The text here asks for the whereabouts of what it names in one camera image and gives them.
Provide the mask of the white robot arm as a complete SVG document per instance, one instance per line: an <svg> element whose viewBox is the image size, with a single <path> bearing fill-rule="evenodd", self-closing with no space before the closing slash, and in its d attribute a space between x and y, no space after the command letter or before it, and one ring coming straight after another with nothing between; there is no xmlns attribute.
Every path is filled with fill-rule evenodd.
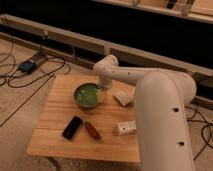
<svg viewBox="0 0 213 171"><path fill-rule="evenodd" d="M113 55L93 66L99 85L135 87L134 111L142 171L195 171L185 105L196 95L191 75L161 68L120 67Z"/></svg>

